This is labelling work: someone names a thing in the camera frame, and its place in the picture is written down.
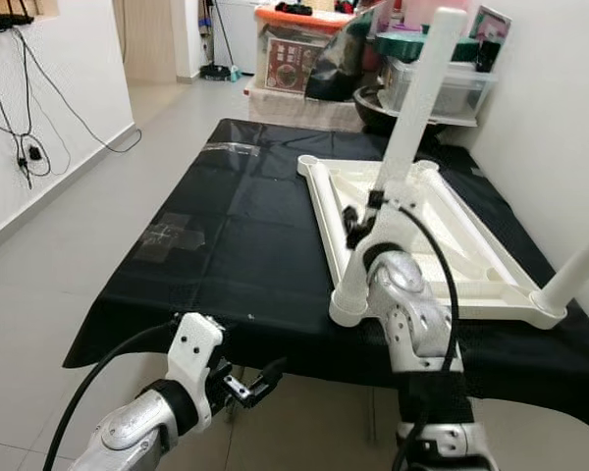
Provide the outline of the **pink box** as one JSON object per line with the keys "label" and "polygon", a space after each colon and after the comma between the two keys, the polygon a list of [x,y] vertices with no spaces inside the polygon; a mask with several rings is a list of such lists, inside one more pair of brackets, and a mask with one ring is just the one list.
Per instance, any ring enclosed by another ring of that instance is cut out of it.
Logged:
{"label": "pink box", "polygon": [[388,30],[423,31],[425,26],[433,24],[434,15],[440,8],[463,10],[466,13],[461,20],[459,32],[465,34],[471,23],[471,14],[475,12],[473,0],[395,0]]}

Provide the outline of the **clear lidded plastic container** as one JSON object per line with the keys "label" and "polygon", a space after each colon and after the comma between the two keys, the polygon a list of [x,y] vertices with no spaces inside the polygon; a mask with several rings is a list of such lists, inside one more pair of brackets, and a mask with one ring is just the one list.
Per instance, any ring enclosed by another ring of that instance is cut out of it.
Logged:
{"label": "clear lidded plastic container", "polygon": [[[386,111],[397,112],[401,108],[417,69],[417,60],[412,63],[388,60],[388,69],[383,74],[383,88],[377,93],[377,99]],[[456,126],[477,126],[480,106],[496,82],[495,75],[477,72],[473,63],[449,63],[430,120]]]}

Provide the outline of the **dark shiny plastic bag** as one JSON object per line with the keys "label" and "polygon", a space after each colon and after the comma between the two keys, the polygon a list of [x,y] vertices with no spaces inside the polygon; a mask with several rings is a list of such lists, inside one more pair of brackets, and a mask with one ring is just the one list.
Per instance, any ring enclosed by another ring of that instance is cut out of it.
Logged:
{"label": "dark shiny plastic bag", "polygon": [[304,97],[335,102],[352,99],[361,82],[377,72],[376,10],[377,6],[361,10],[331,37],[326,48],[317,55]]}

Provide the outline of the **beige low bench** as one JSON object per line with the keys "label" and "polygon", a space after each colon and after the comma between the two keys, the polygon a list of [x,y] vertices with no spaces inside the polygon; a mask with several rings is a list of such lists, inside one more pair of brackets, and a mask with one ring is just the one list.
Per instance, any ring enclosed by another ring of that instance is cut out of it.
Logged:
{"label": "beige low bench", "polygon": [[252,122],[292,129],[363,131],[363,121],[352,102],[309,99],[266,88],[246,88],[243,94]]}

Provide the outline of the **white cabinet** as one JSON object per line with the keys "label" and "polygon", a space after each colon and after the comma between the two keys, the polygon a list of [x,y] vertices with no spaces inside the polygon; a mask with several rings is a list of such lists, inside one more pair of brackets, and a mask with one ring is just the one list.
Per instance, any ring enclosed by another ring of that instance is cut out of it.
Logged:
{"label": "white cabinet", "polygon": [[267,0],[212,0],[212,62],[236,66],[242,75],[257,72],[258,25],[254,12]]}

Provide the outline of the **black pole mop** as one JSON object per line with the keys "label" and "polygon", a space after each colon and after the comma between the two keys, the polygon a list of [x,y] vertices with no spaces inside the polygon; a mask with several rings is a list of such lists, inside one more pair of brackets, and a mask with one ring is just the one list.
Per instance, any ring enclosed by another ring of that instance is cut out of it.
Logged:
{"label": "black pole mop", "polygon": [[[241,69],[237,67],[227,28],[223,26],[217,0],[200,0],[199,28],[208,37],[206,45],[206,64],[199,69],[204,79],[236,82],[241,79]],[[217,39],[222,40],[227,62],[217,57]]]}

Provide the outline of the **black round basin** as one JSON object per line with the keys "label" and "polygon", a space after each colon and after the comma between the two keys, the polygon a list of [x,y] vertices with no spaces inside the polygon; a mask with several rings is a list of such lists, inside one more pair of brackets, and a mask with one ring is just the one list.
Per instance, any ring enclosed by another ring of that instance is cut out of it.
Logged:
{"label": "black round basin", "polygon": [[389,137],[397,122],[397,113],[392,113],[381,104],[380,90],[383,86],[372,84],[362,86],[354,92],[352,99],[357,116],[363,123],[363,133]]}

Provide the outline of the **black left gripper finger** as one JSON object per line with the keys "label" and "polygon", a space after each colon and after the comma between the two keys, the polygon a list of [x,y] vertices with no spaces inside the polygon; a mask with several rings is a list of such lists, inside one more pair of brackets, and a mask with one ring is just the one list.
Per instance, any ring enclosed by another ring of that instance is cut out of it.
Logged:
{"label": "black left gripper finger", "polygon": [[252,391],[271,391],[274,389],[278,382],[282,380],[283,374],[285,374],[287,367],[286,357],[277,358],[264,365],[260,369],[258,376],[251,382],[250,389]]}

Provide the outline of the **clear tape cross patch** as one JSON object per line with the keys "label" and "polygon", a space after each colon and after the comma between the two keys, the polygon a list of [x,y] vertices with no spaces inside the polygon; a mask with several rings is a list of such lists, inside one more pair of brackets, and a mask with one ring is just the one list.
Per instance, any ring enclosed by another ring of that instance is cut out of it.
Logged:
{"label": "clear tape cross patch", "polygon": [[164,214],[146,226],[134,244],[132,260],[164,263],[174,250],[195,251],[206,243],[205,234],[188,227],[190,216]]}

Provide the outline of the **black tablecloth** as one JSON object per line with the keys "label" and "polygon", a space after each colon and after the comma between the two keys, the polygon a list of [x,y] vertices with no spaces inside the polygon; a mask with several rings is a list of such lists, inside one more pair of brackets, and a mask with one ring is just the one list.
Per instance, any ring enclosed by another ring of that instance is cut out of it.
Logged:
{"label": "black tablecloth", "polygon": [[[134,334],[199,311],[227,327],[229,362],[257,368],[286,357],[291,374],[393,389],[380,329],[344,329],[329,318],[329,265],[297,171],[302,154],[380,160],[385,139],[222,120],[205,144],[212,142],[258,145],[260,153],[200,151],[154,216],[189,215],[205,245],[142,263],[132,260],[140,236],[130,238],[63,365],[87,367]],[[589,426],[589,317],[580,306],[569,305],[551,329],[466,322],[459,335],[471,395],[537,405]]]}

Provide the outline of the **dark green pot lid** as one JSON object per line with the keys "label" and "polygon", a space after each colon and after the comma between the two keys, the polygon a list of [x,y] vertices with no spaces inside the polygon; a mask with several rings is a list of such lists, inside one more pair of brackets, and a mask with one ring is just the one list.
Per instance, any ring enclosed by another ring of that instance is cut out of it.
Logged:
{"label": "dark green pot lid", "polygon": [[[428,40],[428,34],[417,31],[386,31],[375,35],[375,50],[383,57],[412,63],[419,59],[421,50]],[[456,42],[452,54],[452,62],[474,62],[479,54],[480,46],[473,37],[461,37]]]}

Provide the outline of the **white plastic children table top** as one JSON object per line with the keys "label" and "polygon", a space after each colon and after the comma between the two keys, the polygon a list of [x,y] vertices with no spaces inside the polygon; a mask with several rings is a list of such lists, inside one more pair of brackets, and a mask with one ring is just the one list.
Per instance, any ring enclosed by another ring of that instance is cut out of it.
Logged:
{"label": "white plastic children table top", "polygon": [[[369,193],[383,167],[379,161],[322,160],[312,154],[297,158],[297,171],[307,185],[329,263],[329,315],[339,326],[357,326],[367,315],[369,283],[348,269],[353,250],[348,247],[346,219],[365,214]],[[461,318],[519,320],[543,331],[565,319],[564,308],[541,304],[540,286],[480,220],[478,212],[443,179],[437,163],[411,163],[401,195],[446,254]]]}

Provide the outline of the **black router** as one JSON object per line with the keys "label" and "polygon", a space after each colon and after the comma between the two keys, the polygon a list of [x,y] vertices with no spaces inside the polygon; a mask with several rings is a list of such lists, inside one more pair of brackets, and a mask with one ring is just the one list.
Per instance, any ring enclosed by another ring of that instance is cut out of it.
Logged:
{"label": "black router", "polygon": [[15,26],[29,26],[34,22],[34,17],[20,13],[0,13],[0,31],[8,30]]}

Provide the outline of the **framed picture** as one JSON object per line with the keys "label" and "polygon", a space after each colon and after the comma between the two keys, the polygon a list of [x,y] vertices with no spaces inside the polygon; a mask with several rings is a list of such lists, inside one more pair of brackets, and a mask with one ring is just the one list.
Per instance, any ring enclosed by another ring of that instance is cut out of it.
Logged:
{"label": "framed picture", "polygon": [[479,5],[470,36],[477,43],[497,43],[503,45],[507,41],[511,28],[511,18],[500,10],[486,4]]}

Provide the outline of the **clear tape strip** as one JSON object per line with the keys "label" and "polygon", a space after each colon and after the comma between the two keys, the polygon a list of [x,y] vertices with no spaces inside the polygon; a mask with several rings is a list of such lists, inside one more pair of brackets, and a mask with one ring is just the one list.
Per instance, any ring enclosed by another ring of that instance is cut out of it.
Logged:
{"label": "clear tape strip", "polygon": [[249,156],[258,156],[260,148],[258,145],[245,144],[240,142],[212,142],[206,143],[201,152],[220,151],[231,152],[235,154],[249,154]]}

